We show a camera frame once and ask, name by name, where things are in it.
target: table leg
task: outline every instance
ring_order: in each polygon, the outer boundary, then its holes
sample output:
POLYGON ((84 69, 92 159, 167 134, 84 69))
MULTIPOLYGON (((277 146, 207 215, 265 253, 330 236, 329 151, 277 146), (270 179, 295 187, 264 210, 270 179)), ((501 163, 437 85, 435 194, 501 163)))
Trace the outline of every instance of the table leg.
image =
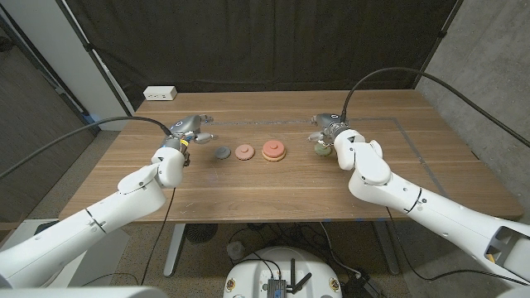
POLYGON ((375 233, 378 236, 379 244, 383 250, 384 258, 387 261, 388 270, 393 275, 399 274, 398 258, 396 257, 396 252, 394 251, 394 246, 388 233, 387 223, 384 221, 376 221, 373 222, 373 226, 375 227, 375 233))
POLYGON ((167 250, 166 265, 164 266, 165 277, 171 277, 175 274, 176 263, 179 261, 182 244, 184 244, 185 227, 185 223, 177 223, 173 228, 173 236, 171 237, 171 244, 167 250))

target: electrical outlet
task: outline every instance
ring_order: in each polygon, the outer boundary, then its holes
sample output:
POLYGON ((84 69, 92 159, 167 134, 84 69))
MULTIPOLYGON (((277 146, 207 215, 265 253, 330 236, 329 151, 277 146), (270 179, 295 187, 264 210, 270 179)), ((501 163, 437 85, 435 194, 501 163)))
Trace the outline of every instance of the electrical outlet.
POLYGON ((176 96, 174 86, 149 86, 143 91, 147 100, 173 100, 176 96))

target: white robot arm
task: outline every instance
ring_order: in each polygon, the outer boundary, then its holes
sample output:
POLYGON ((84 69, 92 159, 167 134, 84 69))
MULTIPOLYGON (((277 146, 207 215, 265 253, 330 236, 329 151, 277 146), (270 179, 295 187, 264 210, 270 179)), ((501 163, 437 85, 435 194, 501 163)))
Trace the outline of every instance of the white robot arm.
POLYGON ((381 146, 376 141, 367 143, 339 119, 335 114, 314 116, 312 122, 322 132, 311 134, 310 140, 333 144, 340 168, 354 169, 349 180, 352 195, 399 210, 454 243, 490 272, 530 284, 530 226, 468 209, 392 173, 381 146))
POLYGON ((214 138, 200 132, 200 123, 212 120, 195 115, 177 122, 152 164, 123 178, 116 193, 0 252, 0 287, 47 286, 66 264, 107 233, 161 208, 166 202, 162 189, 177 187, 183 167, 189 164, 188 141, 206 143, 214 138))

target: black cable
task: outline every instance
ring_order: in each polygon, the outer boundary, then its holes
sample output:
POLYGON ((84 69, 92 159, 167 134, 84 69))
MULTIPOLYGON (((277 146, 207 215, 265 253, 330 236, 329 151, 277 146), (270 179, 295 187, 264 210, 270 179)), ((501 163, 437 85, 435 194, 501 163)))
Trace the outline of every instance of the black cable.
POLYGON ((65 140, 66 138, 68 137, 72 137, 73 135, 75 135, 76 133, 79 133, 79 132, 83 132, 84 130, 87 130, 91 127, 94 127, 94 126, 97 126, 99 124, 103 124, 103 123, 109 123, 109 122, 112 122, 112 121, 118 121, 118 120, 140 120, 140 121, 147 121, 147 122, 150 122, 150 123, 155 123, 156 125, 158 125, 162 131, 164 131, 164 133, 167 135, 167 136, 170 136, 171 135, 171 131, 169 130, 169 128, 167 128, 164 124, 158 122, 157 120, 155 119, 151 119, 151 118, 145 118, 145 117, 136 117, 136 116, 127 116, 127 117, 112 117, 112 118, 107 118, 107 119, 103 119, 103 120, 99 120, 97 122, 94 122, 94 123, 91 123, 91 124, 88 124, 88 125, 85 125, 81 128, 78 128, 72 132, 68 132, 66 133, 64 136, 62 137, 58 137, 56 138, 54 141, 52 142, 49 142, 48 144, 44 145, 43 147, 35 150, 32 154, 30 154, 29 156, 27 156, 26 158, 22 159, 21 161, 19 161, 17 164, 15 164, 14 166, 10 167, 9 169, 7 169, 6 171, 4 171, 2 174, 0 174, 0 180, 3 179, 5 176, 11 174, 14 170, 16 170, 17 168, 19 168, 20 166, 22 166, 23 164, 27 163, 28 161, 30 161, 33 157, 39 155, 41 152, 43 152, 44 150, 48 149, 49 147, 52 147, 54 146, 56 143, 62 141, 62 140, 65 140))
POLYGON ((417 74, 417 75, 422 75, 428 79, 432 79, 433 81, 437 82, 438 84, 442 85, 443 87, 445 87, 446 89, 448 89, 449 91, 451 91, 454 95, 458 96, 460 99, 464 100, 465 103, 469 104, 469 106, 471 106, 472 108, 475 109, 475 111, 481 113, 484 117, 486 117, 489 121, 495 123, 498 127, 502 128, 505 132, 509 133, 510 135, 512 135, 512 137, 515 137, 516 139, 518 139, 522 144, 524 144, 526 147, 530 148, 530 142, 525 139, 524 137, 522 137, 521 135, 519 135, 518 133, 516 133, 514 130, 512 130, 510 127, 507 127, 504 123, 500 122, 499 120, 497 120, 495 117, 491 116, 488 112, 484 111, 481 107, 479 107, 478 105, 476 105, 475 103, 473 103, 470 99, 466 98, 462 93, 460 93, 458 90, 456 90, 455 88, 451 87, 448 83, 442 81, 441 79, 438 79, 437 77, 435 77, 434 75, 432 74, 428 74, 428 73, 425 73, 423 71, 420 71, 420 70, 415 70, 415 69, 411 69, 411 68, 407 68, 407 67, 388 67, 388 68, 383 68, 383 69, 380 69, 380 70, 375 70, 374 72, 366 75, 364 78, 362 78, 359 82, 357 82, 357 84, 355 84, 355 86, 349 91, 348 93, 348 96, 346 97, 346 100, 344 101, 344 107, 342 108, 342 114, 340 115, 340 121, 341 122, 345 122, 346 121, 346 109, 348 107, 348 103, 349 103, 349 100, 351 99, 351 96, 353 95, 354 91, 368 78, 374 76, 374 75, 377 75, 379 73, 382 73, 382 72, 385 72, 385 71, 407 71, 407 72, 412 72, 414 74, 417 74))
POLYGON ((234 236, 235 236, 235 235, 241 233, 242 231, 246 231, 246 230, 248 230, 248 229, 250 229, 250 228, 241 228, 240 230, 238 230, 238 231, 236 231, 235 233, 233 233, 233 234, 232 234, 232 237, 230 237, 230 239, 229 239, 229 243, 232 242, 232 239, 234 239, 234 236))
POLYGON ((262 257, 260 257, 257 253, 253 252, 253 254, 258 257, 258 259, 264 261, 264 262, 271 262, 272 264, 274 264, 276 266, 276 268, 278 268, 278 278, 281 280, 282 279, 282 269, 280 269, 280 267, 278 266, 278 264, 276 264, 275 262, 273 261, 270 261, 270 260, 265 260, 263 259, 262 257))
POLYGON ((155 244, 152 246, 151 254, 149 255, 149 258, 147 259, 146 269, 143 271, 142 283, 140 283, 140 286, 143 286, 143 282, 146 280, 147 269, 149 268, 149 263, 151 262, 152 254, 155 252, 155 248, 157 247, 158 239, 160 239, 160 236, 162 235, 162 231, 164 230, 164 226, 166 225, 167 215, 169 214, 169 210, 171 210, 171 204, 173 204, 173 198, 175 198, 175 188, 173 189, 173 194, 171 195, 169 206, 167 206, 166 216, 164 217, 164 221, 162 222, 162 226, 160 227, 160 232, 158 232, 157 240, 155 240, 155 244))
POLYGON ((133 274, 131 274, 131 273, 109 273, 109 274, 105 274, 104 276, 100 276, 100 277, 98 277, 98 278, 96 278, 96 279, 93 279, 92 281, 89 281, 89 282, 85 283, 85 284, 82 285, 82 286, 86 286, 86 285, 88 285, 88 284, 91 284, 91 283, 94 282, 94 281, 97 281, 98 279, 104 278, 104 277, 106 277, 106 276, 111 276, 111 275, 126 275, 126 276, 132 276, 132 278, 134 278, 134 281, 136 282, 136 285, 137 285, 137 286, 140 286, 140 284, 138 283, 138 279, 137 279, 133 274))
POLYGON ((397 242, 399 243, 399 247, 401 248, 401 251, 403 252, 403 256, 405 257, 405 261, 407 261, 407 265, 411 268, 412 272, 414 272, 414 274, 416 274, 422 280, 424 280, 424 281, 435 281, 435 280, 437 280, 439 278, 442 278, 442 277, 445 277, 445 276, 449 276, 449 275, 453 275, 453 274, 456 274, 456 273, 469 272, 469 273, 484 274, 486 276, 498 277, 498 278, 502 278, 502 279, 507 280, 507 281, 518 283, 519 285, 528 286, 528 284, 526 282, 518 281, 516 279, 510 278, 510 277, 507 277, 507 276, 501 276, 499 274, 494 274, 494 273, 491 273, 491 272, 482 272, 482 271, 473 270, 473 269, 454 270, 454 271, 451 271, 451 272, 442 273, 440 275, 437 275, 437 276, 434 276, 434 277, 431 277, 431 278, 430 277, 424 277, 424 276, 420 275, 414 269, 414 267, 412 266, 412 264, 408 260, 407 254, 405 253, 405 248, 403 247, 402 242, 401 242, 401 238, 399 237, 398 229, 396 228, 396 224, 394 223, 394 218, 392 217, 392 214, 390 213, 390 209, 388 209, 388 207, 387 207, 387 212, 388 212, 388 215, 390 216, 390 220, 392 222, 392 226, 393 226, 394 232, 396 233, 397 242))
POLYGON ((244 260, 242 260, 240 262, 237 262, 235 265, 241 264, 242 262, 249 262, 249 261, 263 262, 263 264, 265 264, 265 266, 267 266, 268 270, 271 272, 271 278, 274 279, 274 273, 272 273, 271 267, 265 262, 265 261, 268 261, 268 260, 263 260, 263 259, 244 259, 244 260))

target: black curtain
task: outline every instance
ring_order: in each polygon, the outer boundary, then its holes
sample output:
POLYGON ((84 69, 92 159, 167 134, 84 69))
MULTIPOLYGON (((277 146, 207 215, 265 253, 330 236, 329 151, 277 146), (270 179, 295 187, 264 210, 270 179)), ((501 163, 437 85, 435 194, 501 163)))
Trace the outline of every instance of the black curtain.
MULTIPOLYGON (((456 0, 67 0, 136 109, 179 92, 348 89, 389 66, 420 69, 456 0)), ((381 74, 366 89, 411 88, 381 74)))

